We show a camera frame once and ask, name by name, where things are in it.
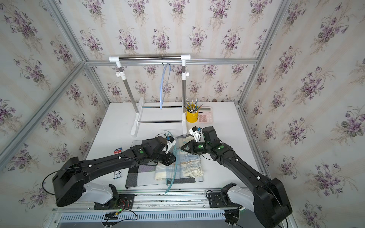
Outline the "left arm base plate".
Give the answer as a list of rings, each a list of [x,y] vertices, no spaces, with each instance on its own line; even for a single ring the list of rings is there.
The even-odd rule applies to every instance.
[[[118,197],[113,197],[106,204],[95,203],[94,210],[121,210],[132,209],[134,204],[134,194],[120,194]]]

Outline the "black white checkered scarf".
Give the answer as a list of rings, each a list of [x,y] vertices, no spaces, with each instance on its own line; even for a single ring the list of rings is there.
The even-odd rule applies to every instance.
[[[125,187],[134,188],[139,186],[149,186],[149,185],[159,185],[159,184],[169,186],[171,182],[166,183],[155,180],[155,172],[157,165],[154,166],[141,165],[139,167],[130,169],[128,171],[128,175],[126,178]]]

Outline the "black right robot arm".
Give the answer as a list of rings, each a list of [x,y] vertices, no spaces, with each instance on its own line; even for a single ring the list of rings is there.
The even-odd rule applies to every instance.
[[[209,154],[211,159],[229,169],[248,188],[244,190],[235,183],[222,188],[226,204],[237,204],[252,211],[265,228],[274,228],[293,213],[283,183],[270,179],[259,173],[243,159],[234,149],[221,141],[212,126],[193,127],[189,134],[194,137],[181,147],[193,155]]]

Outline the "light blue plastic hanger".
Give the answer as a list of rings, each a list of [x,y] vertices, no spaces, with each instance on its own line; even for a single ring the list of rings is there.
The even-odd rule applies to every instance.
[[[165,98],[165,84],[169,83],[169,78],[170,78],[170,74],[172,71],[172,66],[170,63],[166,63],[163,64],[163,72],[162,72],[162,77],[161,77],[161,83],[160,83],[160,97],[159,97],[159,108],[160,110],[163,109],[163,103],[164,103],[164,98]],[[167,76],[167,80],[165,81],[165,75],[166,75],[166,71],[168,70],[168,76]]]

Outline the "blue cream plaid scarf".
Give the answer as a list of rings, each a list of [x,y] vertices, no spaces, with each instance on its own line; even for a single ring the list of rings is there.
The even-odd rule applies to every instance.
[[[170,166],[158,164],[155,172],[155,180],[170,183],[183,184],[203,182],[204,171],[201,159],[198,155],[193,155],[180,150],[180,147],[193,139],[192,136],[179,136],[176,148],[172,149],[176,162]]]

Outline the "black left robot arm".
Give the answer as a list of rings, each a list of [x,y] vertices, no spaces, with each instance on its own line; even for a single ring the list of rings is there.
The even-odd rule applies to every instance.
[[[70,158],[52,178],[56,205],[65,207],[77,201],[117,204],[119,196],[116,187],[113,184],[96,184],[93,180],[115,171],[153,162],[169,166],[176,161],[170,152],[175,144],[176,141],[171,136],[157,136],[111,156],[83,161],[78,157]]]

